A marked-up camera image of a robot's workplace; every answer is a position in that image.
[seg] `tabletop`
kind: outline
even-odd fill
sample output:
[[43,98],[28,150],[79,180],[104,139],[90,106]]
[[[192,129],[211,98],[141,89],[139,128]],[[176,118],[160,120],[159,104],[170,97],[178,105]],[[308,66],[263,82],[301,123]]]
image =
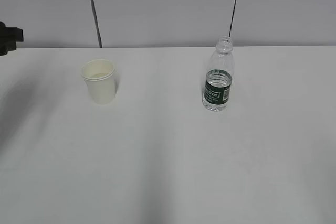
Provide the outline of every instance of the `tabletop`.
[[[0,222],[335,223],[336,46],[235,47],[222,112],[202,105],[213,51],[0,57]],[[80,75],[100,58],[108,105]]]

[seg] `white wall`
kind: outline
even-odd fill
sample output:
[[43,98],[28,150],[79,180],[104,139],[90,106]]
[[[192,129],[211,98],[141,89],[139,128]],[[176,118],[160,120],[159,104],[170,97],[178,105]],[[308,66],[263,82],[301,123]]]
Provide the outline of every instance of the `white wall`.
[[235,45],[336,45],[336,0],[237,0]]
[[104,47],[213,46],[234,0],[94,0]]
[[0,0],[0,21],[23,29],[19,47],[98,47],[90,0]]
[[[105,47],[213,46],[234,0],[95,0]],[[335,0],[237,0],[236,46],[336,45]],[[20,47],[98,47],[90,0],[0,0]]]

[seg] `bottle neck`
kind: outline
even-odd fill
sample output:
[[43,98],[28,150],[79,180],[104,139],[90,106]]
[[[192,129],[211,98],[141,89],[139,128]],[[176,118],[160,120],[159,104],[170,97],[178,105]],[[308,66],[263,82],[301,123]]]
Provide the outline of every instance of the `bottle neck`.
[[216,45],[216,51],[220,55],[227,55],[233,50],[232,39],[229,37],[222,37]]

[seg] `water bottle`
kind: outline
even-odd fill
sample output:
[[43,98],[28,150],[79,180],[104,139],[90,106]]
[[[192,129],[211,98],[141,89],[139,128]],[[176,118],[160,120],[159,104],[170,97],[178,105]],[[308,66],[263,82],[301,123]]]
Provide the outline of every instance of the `water bottle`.
[[227,106],[234,73],[232,50],[232,39],[222,37],[210,57],[203,93],[203,105],[208,110],[221,111]]

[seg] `black object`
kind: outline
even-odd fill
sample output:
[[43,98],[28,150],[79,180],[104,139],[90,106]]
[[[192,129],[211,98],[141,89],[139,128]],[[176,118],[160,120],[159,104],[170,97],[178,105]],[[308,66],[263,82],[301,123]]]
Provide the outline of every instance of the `black object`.
[[236,4],[237,4],[237,0],[235,0],[235,3],[233,4],[233,11],[232,11],[232,18],[231,18],[229,37],[231,37],[231,30],[232,30],[233,18],[235,17]]
[[0,56],[16,50],[16,42],[23,42],[22,29],[6,27],[5,23],[0,21]]

